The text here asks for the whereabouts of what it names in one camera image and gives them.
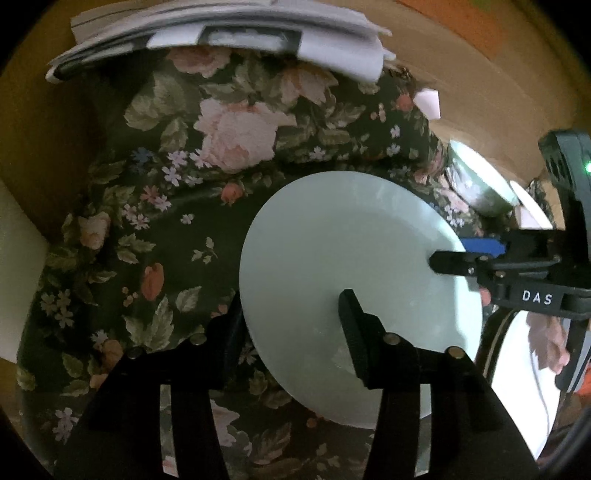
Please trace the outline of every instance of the dark green floral fabric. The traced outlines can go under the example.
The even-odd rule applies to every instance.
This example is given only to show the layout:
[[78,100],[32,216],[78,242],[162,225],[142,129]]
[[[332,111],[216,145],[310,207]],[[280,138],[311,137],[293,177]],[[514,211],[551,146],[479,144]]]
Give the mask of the dark green floral fabric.
[[[126,348],[173,348],[227,311],[248,228],[289,182],[366,172],[411,190],[460,236],[483,235],[395,69],[369,85],[293,58],[191,47],[121,57],[86,81],[106,147],[47,257],[19,358],[26,439],[48,468]],[[174,473],[166,387],[162,399]],[[299,405],[250,341],[211,405],[232,479],[362,476],[372,431]]]

